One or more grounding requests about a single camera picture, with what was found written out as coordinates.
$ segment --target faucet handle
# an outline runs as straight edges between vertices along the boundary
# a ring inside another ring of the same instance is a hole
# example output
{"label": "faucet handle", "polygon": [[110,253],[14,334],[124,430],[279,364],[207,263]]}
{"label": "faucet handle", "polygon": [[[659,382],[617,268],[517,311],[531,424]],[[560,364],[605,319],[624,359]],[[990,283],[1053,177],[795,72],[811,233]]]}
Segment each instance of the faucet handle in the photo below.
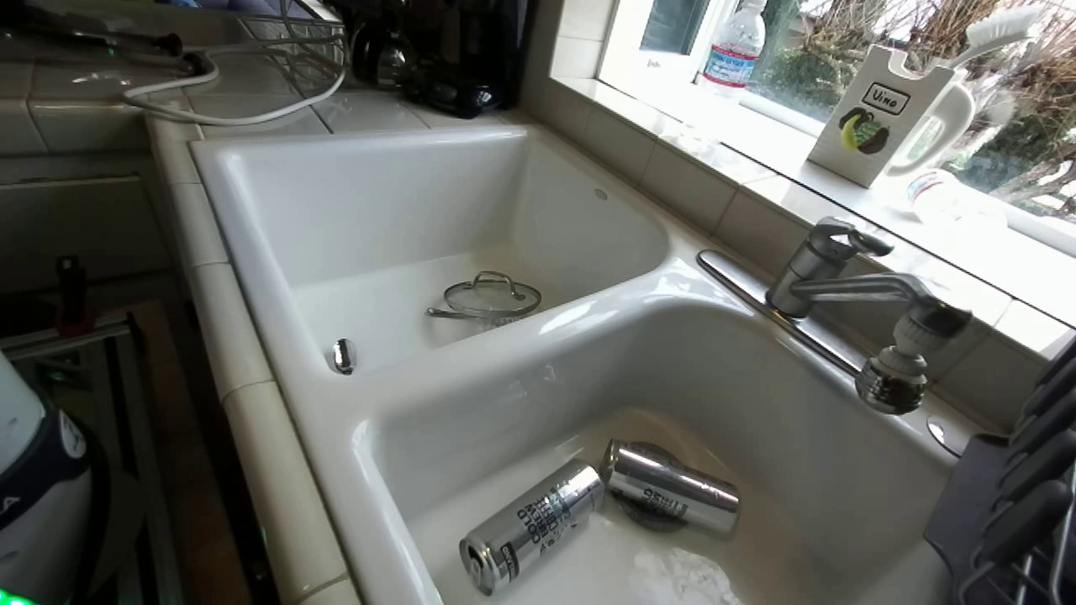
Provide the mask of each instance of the faucet handle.
{"label": "faucet handle", "polygon": [[838,220],[824,220],[811,227],[806,234],[806,247],[829,258],[829,263],[848,263],[850,254],[886,254],[894,253],[894,247],[848,226],[848,223],[838,223]]}

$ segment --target window sill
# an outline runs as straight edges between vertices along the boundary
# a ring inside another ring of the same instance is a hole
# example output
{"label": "window sill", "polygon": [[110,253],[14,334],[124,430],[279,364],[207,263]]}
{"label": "window sill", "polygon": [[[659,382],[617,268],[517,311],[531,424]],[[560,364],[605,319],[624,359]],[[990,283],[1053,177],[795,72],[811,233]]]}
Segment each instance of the window sill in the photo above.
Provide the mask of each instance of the window sill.
{"label": "window sill", "polygon": [[954,177],[940,177],[919,199],[912,194],[914,177],[858,187],[806,166],[820,126],[799,120],[775,104],[775,115],[759,115],[754,96],[746,96],[754,108],[711,101],[707,117],[687,126],[603,82],[557,85],[806,226],[838,214],[882,240],[898,240],[900,247],[876,258],[883,268],[921,276],[940,298],[972,307],[978,319],[1039,356],[1053,356],[1076,327],[1076,285],[1070,285],[1076,258],[1024,234],[1024,212],[978,194]]}

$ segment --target cable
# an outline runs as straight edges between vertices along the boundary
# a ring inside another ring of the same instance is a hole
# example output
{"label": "cable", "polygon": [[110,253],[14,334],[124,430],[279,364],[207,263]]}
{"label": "cable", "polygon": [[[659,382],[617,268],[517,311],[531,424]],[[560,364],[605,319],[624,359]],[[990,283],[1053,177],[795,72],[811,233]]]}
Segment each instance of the cable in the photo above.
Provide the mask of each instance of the cable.
{"label": "cable", "polygon": [[[281,25],[288,30],[288,41],[275,41],[275,45],[298,45],[301,50],[310,50],[307,45],[313,45],[313,41],[342,41],[342,36],[297,36],[288,19],[281,19]],[[128,86],[124,101],[141,108],[141,111],[147,111],[147,115],[153,115],[153,117],[164,117],[164,120],[191,120],[191,126],[207,126],[207,128],[252,128],[252,126],[279,120],[286,115],[297,115],[297,111],[310,108],[310,104],[320,104],[320,101],[331,96],[342,86],[345,73],[348,73],[353,45],[355,45],[355,30],[345,36],[340,73],[327,92],[320,92],[313,96],[301,96],[297,104],[281,104],[275,111],[221,117],[221,115],[175,111],[175,108],[145,101],[145,95],[164,95],[164,92],[201,86],[201,85],[217,82],[217,68],[211,64],[211,53],[216,53],[211,48],[198,50],[198,53],[183,53],[183,62],[191,62],[201,73],[181,77],[181,82],[159,82],[159,85]]]}

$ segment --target double sink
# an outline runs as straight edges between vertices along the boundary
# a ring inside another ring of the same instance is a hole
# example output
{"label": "double sink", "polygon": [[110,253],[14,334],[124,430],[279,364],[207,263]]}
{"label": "double sink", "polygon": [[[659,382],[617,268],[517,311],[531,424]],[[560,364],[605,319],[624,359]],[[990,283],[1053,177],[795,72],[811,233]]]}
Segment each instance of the double sink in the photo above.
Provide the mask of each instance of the double sink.
{"label": "double sink", "polygon": [[[868,410],[850,372],[697,264],[699,234],[560,139],[493,120],[193,159],[367,602],[487,602],[456,541],[609,441],[737,484],[737,534],[653,530],[605,497],[498,602],[949,598],[921,534],[952,457]],[[425,311],[479,268],[540,307]]]}

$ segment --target wall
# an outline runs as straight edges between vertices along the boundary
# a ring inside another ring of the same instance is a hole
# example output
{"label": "wall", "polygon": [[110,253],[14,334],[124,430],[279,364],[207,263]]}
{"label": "wall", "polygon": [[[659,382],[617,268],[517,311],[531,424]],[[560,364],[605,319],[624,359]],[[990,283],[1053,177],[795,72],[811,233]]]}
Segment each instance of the wall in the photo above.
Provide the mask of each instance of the wall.
{"label": "wall", "polygon": [[[783,210],[743,190],[711,167],[687,159],[654,133],[605,111],[603,104],[560,86],[557,82],[590,82],[603,56],[605,27],[614,0],[540,0],[531,30],[526,73],[522,104],[546,128],[560,132],[610,173],[665,201],[690,226],[707,233],[719,249],[750,258],[763,279],[802,243],[806,227]],[[975,303],[975,323],[932,356],[932,379],[952,392],[972,417],[987,426],[1010,430],[1018,407],[1027,401],[1042,372],[1042,351],[1056,351],[1056,327],[1036,334],[1036,311],[1008,296],[990,294],[978,279],[937,263],[932,268],[957,279]],[[824,311],[838,334],[883,345],[898,319],[894,307],[848,307]],[[1000,336],[1000,323],[1018,323],[1023,342]]]}

